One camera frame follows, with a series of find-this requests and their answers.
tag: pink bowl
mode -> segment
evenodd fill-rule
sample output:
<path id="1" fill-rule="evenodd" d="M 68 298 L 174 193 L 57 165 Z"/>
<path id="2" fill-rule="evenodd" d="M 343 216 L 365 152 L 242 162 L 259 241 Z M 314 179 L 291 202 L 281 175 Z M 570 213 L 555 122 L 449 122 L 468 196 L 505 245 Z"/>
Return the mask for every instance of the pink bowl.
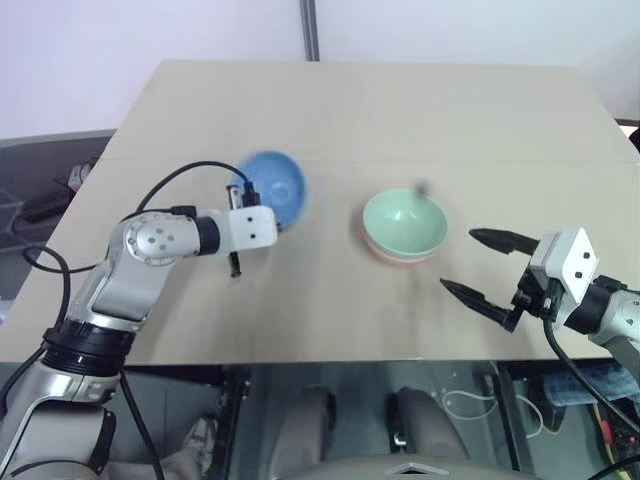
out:
<path id="1" fill-rule="evenodd" d="M 383 262 L 386 262 L 395 267 L 408 267 L 410 265 L 416 265 L 418 263 L 424 262 L 430 255 L 426 255 L 424 257 L 405 259 L 405 258 L 396 258 L 392 255 L 389 255 L 387 252 L 383 252 L 378 248 L 375 241 L 369 236 L 367 231 L 362 229 L 362 236 L 364 237 L 364 241 L 366 242 L 369 249 L 373 252 L 373 254 L 378 257 Z"/>

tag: green bowl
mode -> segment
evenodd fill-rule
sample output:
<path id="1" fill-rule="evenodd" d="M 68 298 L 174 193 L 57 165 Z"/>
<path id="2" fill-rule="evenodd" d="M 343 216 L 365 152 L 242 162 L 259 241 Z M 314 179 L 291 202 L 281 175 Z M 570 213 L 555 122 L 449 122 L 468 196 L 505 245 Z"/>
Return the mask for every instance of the green bowl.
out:
<path id="1" fill-rule="evenodd" d="M 367 202 L 364 229 L 384 252 L 400 259 L 426 257 L 444 243 L 447 217 L 436 202 L 411 188 L 387 190 Z"/>

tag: table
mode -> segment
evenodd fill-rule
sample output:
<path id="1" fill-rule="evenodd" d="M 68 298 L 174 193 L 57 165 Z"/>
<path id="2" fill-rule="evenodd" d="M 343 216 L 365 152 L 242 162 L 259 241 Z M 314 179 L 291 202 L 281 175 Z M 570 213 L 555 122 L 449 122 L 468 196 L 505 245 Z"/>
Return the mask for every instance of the table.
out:
<path id="1" fill-rule="evenodd" d="M 599 271 L 640 284 L 637 152 L 593 93 L 564 67 L 172 61 L 155 73 L 49 246 L 72 267 L 147 190 L 196 160 L 237 163 L 281 150 L 309 183 L 305 214 L 271 249 L 188 259 L 128 358 L 132 364 L 391 359 L 553 358 L 539 320 L 515 334 L 466 309 L 441 277 L 508 305 L 527 258 L 484 248 L 466 231 L 539 237 L 584 226 Z M 225 208 L 224 171 L 168 185 L 151 206 Z M 362 244 L 374 193 L 427 179 L 447 211 L 447 244 L 395 269 Z M 74 291 L 83 276 L 74 278 Z M 0 360 L 25 358 L 53 322 L 60 279 L 31 272 L 1 327 Z M 608 356 L 563 329 L 572 357 Z"/>

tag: bowl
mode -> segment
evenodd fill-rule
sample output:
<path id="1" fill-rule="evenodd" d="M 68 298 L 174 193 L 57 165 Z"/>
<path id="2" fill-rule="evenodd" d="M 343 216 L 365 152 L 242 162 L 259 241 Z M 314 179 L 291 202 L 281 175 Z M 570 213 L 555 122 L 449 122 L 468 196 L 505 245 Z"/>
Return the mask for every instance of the bowl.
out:
<path id="1" fill-rule="evenodd" d="M 288 155 L 258 152 L 238 165 L 260 194 L 262 205 L 270 207 L 282 230 L 296 221 L 306 200 L 306 181 L 302 169 Z M 242 185 L 242 179 L 233 177 L 233 183 Z"/>
<path id="2" fill-rule="evenodd" d="M 426 259 L 445 241 L 447 217 L 429 196 L 397 188 L 371 198 L 362 214 L 365 240 L 374 250 L 403 264 Z"/>

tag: white cable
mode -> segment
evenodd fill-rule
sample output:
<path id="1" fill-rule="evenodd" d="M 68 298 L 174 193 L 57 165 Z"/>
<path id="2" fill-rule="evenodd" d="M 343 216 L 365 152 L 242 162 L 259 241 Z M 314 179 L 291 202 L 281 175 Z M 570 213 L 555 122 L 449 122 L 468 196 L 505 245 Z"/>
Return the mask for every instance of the white cable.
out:
<path id="1" fill-rule="evenodd" d="M 448 402 L 448 398 L 451 395 L 462 395 L 464 397 L 468 397 L 468 398 L 473 398 L 474 400 L 481 400 L 483 402 L 488 402 L 488 401 L 493 401 L 493 404 L 491 405 L 491 407 L 489 407 L 489 409 L 484 412 L 481 413 L 480 415 L 473 415 L 470 417 L 465 417 L 462 415 L 458 415 L 455 412 L 452 412 L 451 409 L 449 408 L 449 402 Z M 529 408 L 531 408 L 531 410 L 534 411 L 534 413 L 536 414 L 536 416 L 538 417 L 538 429 L 533 432 L 533 433 L 528 433 L 527 434 L 527 438 L 534 438 L 537 437 L 538 435 L 540 435 L 540 433 L 542 432 L 542 429 L 544 428 L 544 421 L 542 420 L 542 413 L 540 413 L 540 410 L 538 409 L 538 407 L 536 407 L 533 402 L 531 400 L 529 400 L 526 397 L 523 397 L 522 395 L 516 395 L 516 398 L 524 403 L 526 403 Z M 442 407 L 444 408 L 445 412 L 447 412 L 447 414 L 450 417 L 453 417 L 457 420 L 480 420 L 482 418 L 488 417 L 491 412 L 493 412 L 495 410 L 495 408 L 498 406 L 498 402 L 496 401 L 496 397 L 485 397 L 482 395 L 477 395 L 475 393 L 471 393 L 471 392 L 466 392 L 464 390 L 449 390 L 447 393 L 445 393 L 442 396 Z"/>
<path id="2" fill-rule="evenodd" d="M 529 400 L 527 397 L 523 397 L 522 395 L 516 395 L 516 398 L 518 400 L 522 400 L 524 403 L 529 405 L 531 410 L 533 410 L 535 412 L 536 416 L 538 417 L 538 421 L 540 423 L 540 425 L 538 425 L 538 430 L 536 430 L 533 433 L 527 434 L 527 438 L 537 437 L 538 435 L 540 435 L 540 432 L 542 432 L 542 429 L 544 427 L 544 420 L 542 420 L 542 413 L 540 413 L 540 410 L 538 409 L 538 407 L 536 407 L 533 404 L 533 402 L 531 400 Z"/>
<path id="3" fill-rule="evenodd" d="M 451 409 L 449 408 L 449 405 L 447 403 L 448 403 L 448 398 L 451 395 L 462 395 L 464 397 L 473 398 L 474 400 L 482 400 L 484 402 L 492 400 L 493 405 L 491 405 L 486 412 L 481 413 L 480 415 L 465 417 L 463 415 L 458 415 L 457 413 L 452 412 Z M 444 408 L 445 412 L 447 412 L 449 416 L 457 420 L 480 420 L 481 418 L 488 417 L 491 414 L 491 412 L 495 410 L 497 406 L 498 406 L 498 402 L 496 402 L 496 397 L 483 397 L 482 395 L 476 395 L 475 393 L 465 392 L 464 390 L 449 390 L 447 393 L 445 393 L 442 396 L 442 407 Z"/>

